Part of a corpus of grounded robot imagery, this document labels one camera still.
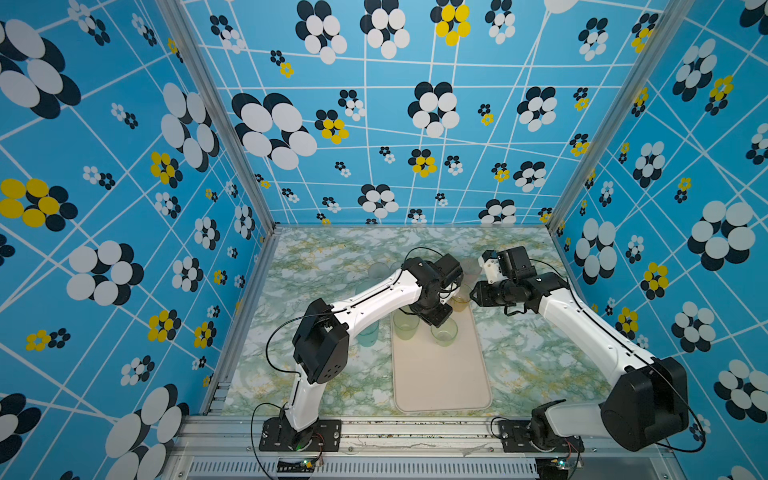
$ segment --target glass cup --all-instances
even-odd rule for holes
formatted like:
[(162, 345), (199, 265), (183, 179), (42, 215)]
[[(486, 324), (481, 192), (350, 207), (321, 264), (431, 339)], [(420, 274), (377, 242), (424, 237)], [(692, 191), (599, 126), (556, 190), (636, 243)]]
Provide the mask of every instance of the glass cup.
[(462, 285), (458, 288), (458, 291), (451, 297), (451, 306), (453, 307), (454, 312), (463, 312), (466, 310), (466, 308), (469, 306), (469, 302), (471, 301), (469, 299), (469, 293), (469, 286), (466, 283), (462, 283)]
[(440, 327), (429, 327), (429, 331), (432, 332), (435, 343), (440, 346), (449, 346), (456, 340), (458, 325), (453, 318), (449, 317)]
[[(379, 283), (379, 280), (365, 279), (357, 284), (355, 287), (355, 295), (365, 292), (372, 286)], [(357, 343), (362, 346), (372, 346), (379, 339), (379, 321), (374, 322), (371, 326), (365, 328), (362, 332), (357, 334)]]
[[(403, 310), (410, 313), (407, 306), (403, 307)], [(392, 322), (395, 324), (395, 335), (401, 340), (410, 340), (422, 321), (417, 315), (407, 315), (400, 310), (395, 310)]]
[(385, 263), (376, 262), (368, 268), (368, 278), (371, 280), (378, 280), (380, 282), (389, 275), (389, 267)]

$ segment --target blue wallpaper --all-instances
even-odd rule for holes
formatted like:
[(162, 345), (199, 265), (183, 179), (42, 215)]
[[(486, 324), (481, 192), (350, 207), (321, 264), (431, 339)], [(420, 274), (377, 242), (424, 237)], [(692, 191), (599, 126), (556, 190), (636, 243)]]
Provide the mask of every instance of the blue wallpaper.
[(557, 229), (595, 311), (686, 367), (688, 478), (768, 472), (765, 8), (695, 2)]
[(666, 0), (183, 3), (276, 221), (541, 224)]
[(264, 232), (153, 2), (0, 21), (0, 478), (154, 478)]

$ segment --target black mounting plate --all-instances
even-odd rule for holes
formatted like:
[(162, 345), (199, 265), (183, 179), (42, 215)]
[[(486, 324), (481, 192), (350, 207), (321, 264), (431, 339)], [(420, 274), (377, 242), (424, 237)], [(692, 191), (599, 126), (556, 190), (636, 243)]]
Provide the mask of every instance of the black mounting plate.
[[(306, 430), (310, 435), (319, 433), (325, 440), (323, 452), (338, 452), (341, 438), (341, 420), (319, 419)], [(272, 417), (265, 420), (261, 430), (259, 450), (261, 452), (295, 452), (293, 439), (296, 438), (296, 430), (290, 428), (286, 420)], [(310, 439), (310, 443), (302, 452), (320, 452), (320, 443), (317, 437)]]
[[(499, 436), (502, 437), (504, 453), (541, 453), (541, 450), (531, 445), (531, 436), (528, 433), (529, 423), (529, 420), (499, 420), (496, 422)], [(567, 437), (562, 439), (561, 444), (554, 447), (551, 453), (568, 453), (573, 448), (576, 448), (577, 452), (583, 452), (584, 443), (576, 437)]]

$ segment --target metal base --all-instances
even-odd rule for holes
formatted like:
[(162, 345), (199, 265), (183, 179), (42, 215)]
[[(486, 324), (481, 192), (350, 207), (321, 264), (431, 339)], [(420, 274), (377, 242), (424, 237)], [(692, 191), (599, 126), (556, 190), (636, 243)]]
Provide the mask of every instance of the metal base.
[[(317, 438), (319, 434), (325, 442)], [(317, 420), (297, 432), (285, 417), (265, 420), (259, 450), (261, 452), (338, 452), (341, 420)]]
[[(528, 423), (530, 422), (525, 420), (499, 420), (496, 422), (505, 453), (541, 453), (541, 450), (531, 444)], [(551, 453), (569, 453), (573, 452), (574, 448), (576, 448), (576, 452), (583, 452), (584, 443), (576, 437), (567, 437), (562, 439)]]

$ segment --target clear plastic cup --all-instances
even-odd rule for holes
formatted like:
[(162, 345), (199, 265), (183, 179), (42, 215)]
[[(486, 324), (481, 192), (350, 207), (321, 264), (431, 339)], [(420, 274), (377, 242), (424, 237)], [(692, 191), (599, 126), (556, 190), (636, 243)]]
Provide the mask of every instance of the clear plastic cup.
[(432, 332), (435, 343), (440, 346), (449, 346), (456, 340), (458, 325), (456, 325), (456, 321), (453, 318), (448, 317), (440, 327), (429, 327), (429, 331)]
[(458, 288), (458, 292), (454, 293), (451, 297), (451, 306), (454, 312), (463, 312), (469, 306), (471, 300), (469, 299), (469, 293), (471, 289), (466, 283)]
[[(402, 309), (411, 313), (407, 306)], [(392, 322), (395, 324), (395, 335), (401, 340), (410, 340), (416, 334), (422, 320), (417, 315), (408, 315), (400, 310), (395, 310)]]

